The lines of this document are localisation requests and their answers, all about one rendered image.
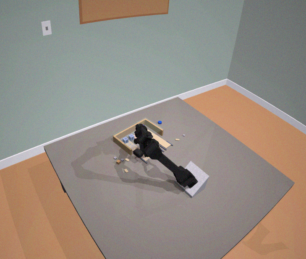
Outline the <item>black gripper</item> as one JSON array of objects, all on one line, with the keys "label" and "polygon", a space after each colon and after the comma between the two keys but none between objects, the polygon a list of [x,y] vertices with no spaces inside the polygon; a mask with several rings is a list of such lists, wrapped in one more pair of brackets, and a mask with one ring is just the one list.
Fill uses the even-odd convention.
[{"label": "black gripper", "polygon": [[[154,139],[154,138],[153,138]],[[155,140],[155,139],[154,139]],[[152,141],[152,140],[151,140]],[[150,141],[150,142],[151,142]],[[155,140],[156,142],[157,142],[157,144],[159,144],[159,142],[157,141],[157,140]],[[143,143],[143,146],[144,146],[144,148],[150,143],[150,142],[144,142]],[[143,154],[143,152],[140,150],[140,149],[135,149],[134,151],[133,151],[133,154],[136,156],[136,157],[138,157],[138,158],[141,158],[144,154]],[[145,155],[144,155],[145,156]],[[145,156],[146,157],[146,156]]]}]

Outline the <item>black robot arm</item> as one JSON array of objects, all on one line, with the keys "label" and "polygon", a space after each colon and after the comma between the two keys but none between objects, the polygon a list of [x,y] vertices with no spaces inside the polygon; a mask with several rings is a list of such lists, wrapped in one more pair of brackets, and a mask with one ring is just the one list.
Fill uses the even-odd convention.
[{"label": "black robot arm", "polygon": [[[188,169],[185,169],[182,166],[176,166],[162,153],[162,150],[157,142],[152,139],[153,135],[147,130],[145,125],[137,124],[136,131],[134,133],[136,137],[136,139],[134,139],[134,143],[139,144],[140,150],[143,152],[143,154],[152,160],[160,161],[164,166],[166,166],[171,172],[173,172],[177,182],[181,186],[186,187],[188,185],[188,187],[191,189],[196,183],[198,183],[198,180],[196,180],[195,176]],[[144,148],[144,142],[150,143]]]}]

